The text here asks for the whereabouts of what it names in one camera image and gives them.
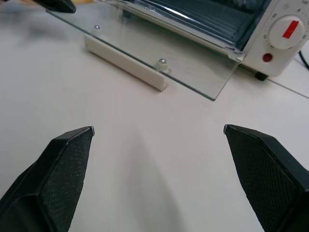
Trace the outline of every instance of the metal screw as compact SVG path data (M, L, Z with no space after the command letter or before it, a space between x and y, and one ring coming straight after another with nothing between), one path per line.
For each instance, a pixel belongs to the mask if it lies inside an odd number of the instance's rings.
M159 60L159 62L160 62L161 64L166 64L166 59L161 58L161 59Z

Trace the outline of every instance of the timer knob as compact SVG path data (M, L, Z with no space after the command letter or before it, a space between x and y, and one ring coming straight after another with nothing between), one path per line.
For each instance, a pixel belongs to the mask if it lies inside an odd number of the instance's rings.
M306 27L297 16L285 16L278 19L269 30L269 42L277 49L294 47L302 39Z

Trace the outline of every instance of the black object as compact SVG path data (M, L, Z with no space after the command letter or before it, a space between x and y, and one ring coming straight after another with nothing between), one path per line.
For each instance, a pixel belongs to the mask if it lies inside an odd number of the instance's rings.
M0 200L1 232L67 232L82 192L93 127L53 139Z
M309 172L274 138L226 125L240 183L265 232L309 231Z
M71 0L33 0L47 10L62 12L62 13L75 13L76 8Z
M260 80L260 81L265 81L269 76L267 76L266 74L263 74L261 72L257 72L255 74L255 78Z
M306 59L304 58L302 51L299 51L298 54L300 56L301 61L304 63L305 67L309 70L309 64L307 63Z

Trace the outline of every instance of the white toaster oven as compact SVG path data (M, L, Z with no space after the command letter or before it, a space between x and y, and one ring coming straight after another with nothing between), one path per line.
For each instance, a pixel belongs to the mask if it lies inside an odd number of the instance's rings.
M308 39L309 0L129 0L128 13L218 50L265 80Z

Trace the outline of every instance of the table surface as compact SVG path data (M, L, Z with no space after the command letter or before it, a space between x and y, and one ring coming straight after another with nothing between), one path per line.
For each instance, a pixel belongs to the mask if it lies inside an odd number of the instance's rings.
M276 137L309 168L309 99L273 80L238 69L215 102L171 80L160 93L44 12L0 15L0 31L0 196L51 139L95 127L70 231L262 232L224 124Z

